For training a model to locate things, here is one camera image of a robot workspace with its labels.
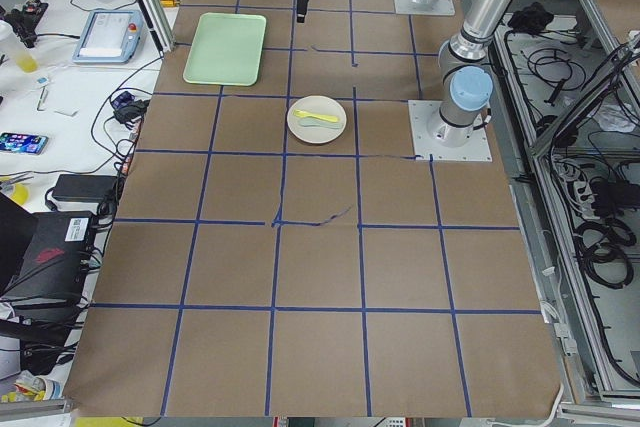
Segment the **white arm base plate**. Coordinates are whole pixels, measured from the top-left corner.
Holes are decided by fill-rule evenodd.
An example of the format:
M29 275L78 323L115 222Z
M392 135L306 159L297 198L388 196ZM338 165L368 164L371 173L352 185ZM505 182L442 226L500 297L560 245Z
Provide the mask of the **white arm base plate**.
M394 0L396 14L452 17L453 0Z
M440 116L441 101L409 100L414 157L420 161L491 162L483 118L471 126L453 127Z

